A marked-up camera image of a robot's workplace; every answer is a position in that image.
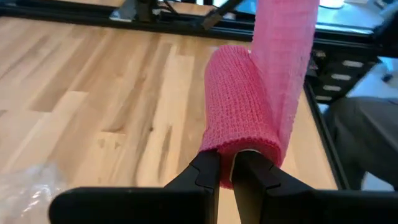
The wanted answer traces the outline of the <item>clear plastic wrapper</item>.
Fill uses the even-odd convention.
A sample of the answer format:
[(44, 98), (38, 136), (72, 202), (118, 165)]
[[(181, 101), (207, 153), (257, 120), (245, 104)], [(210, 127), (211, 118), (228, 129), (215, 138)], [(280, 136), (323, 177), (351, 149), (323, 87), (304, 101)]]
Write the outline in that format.
[(55, 164), (0, 174), (0, 224), (50, 224), (49, 205), (66, 189)]

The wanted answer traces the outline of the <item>person's leg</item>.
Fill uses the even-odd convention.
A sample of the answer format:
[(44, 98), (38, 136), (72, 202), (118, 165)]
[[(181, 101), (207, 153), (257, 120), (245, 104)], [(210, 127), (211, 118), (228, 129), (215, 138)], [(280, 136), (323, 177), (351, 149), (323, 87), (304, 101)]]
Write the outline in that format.
[(398, 191), (398, 98), (342, 98), (323, 119), (349, 188), (369, 172)]

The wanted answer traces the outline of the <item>black aluminium table frame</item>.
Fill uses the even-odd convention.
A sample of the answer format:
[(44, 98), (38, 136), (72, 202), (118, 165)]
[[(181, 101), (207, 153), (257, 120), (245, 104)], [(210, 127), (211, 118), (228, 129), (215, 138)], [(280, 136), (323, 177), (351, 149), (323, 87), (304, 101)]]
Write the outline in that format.
[[(152, 11), (154, 15), (151, 22), (122, 22), (109, 18), (110, 14), (119, 6), (59, 0), (0, 0), (0, 16), (248, 42), (253, 35), (254, 14), (243, 13), (237, 7), (240, 4), (247, 4), (249, 1), (253, 0), (226, 0), (220, 7), (211, 8), (205, 15), (199, 16), (177, 12), (169, 3), (160, 5), (157, 0), (158, 6)], [(382, 11), (382, 16), (385, 19), (396, 11), (398, 11), (398, 1), (386, 7)], [(379, 59), (382, 56), (379, 55), (379, 48), (373, 41), (373, 30), (381, 23), (374, 27), (360, 27), (352, 24), (318, 22), (313, 50), (372, 55)], [(342, 189), (350, 189), (335, 149), (331, 145), (331, 139), (326, 132), (325, 123), (316, 107), (319, 102), (315, 98), (308, 80), (304, 89), (326, 148), (337, 186)]]

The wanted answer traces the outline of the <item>black office chair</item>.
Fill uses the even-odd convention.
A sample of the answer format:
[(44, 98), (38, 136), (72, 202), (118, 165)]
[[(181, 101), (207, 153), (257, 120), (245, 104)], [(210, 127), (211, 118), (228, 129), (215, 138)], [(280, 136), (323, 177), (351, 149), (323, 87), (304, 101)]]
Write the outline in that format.
[(384, 82), (398, 78), (398, 11), (387, 16), (379, 26), (373, 30), (373, 41), (379, 48), (379, 55), (390, 58), (390, 67), (383, 76)]

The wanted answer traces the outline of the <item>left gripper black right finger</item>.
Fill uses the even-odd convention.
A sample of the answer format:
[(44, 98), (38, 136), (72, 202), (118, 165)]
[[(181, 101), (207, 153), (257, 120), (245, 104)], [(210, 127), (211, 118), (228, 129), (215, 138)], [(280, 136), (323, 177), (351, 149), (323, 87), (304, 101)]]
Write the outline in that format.
[(232, 176), (242, 224), (398, 224), (398, 193), (318, 190), (262, 154), (236, 155)]

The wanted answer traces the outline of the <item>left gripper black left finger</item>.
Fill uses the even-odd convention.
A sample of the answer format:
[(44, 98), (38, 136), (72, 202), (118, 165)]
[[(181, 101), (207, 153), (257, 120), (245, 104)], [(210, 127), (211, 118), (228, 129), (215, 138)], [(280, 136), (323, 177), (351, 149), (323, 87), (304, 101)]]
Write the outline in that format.
[(79, 187), (56, 196), (51, 224), (216, 224), (220, 155), (199, 153), (165, 187)]

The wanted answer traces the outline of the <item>pink elastic bandage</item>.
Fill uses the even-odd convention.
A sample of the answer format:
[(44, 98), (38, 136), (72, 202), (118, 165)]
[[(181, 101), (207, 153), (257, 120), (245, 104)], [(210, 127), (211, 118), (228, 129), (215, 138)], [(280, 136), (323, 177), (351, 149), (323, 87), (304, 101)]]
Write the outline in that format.
[(221, 156), (230, 189), (234, 159), (252, 149), (281, 166), (313, 46), (320, 0), (258, 0), (250, 48), (222, 45), (205, 70), (200, 149)]

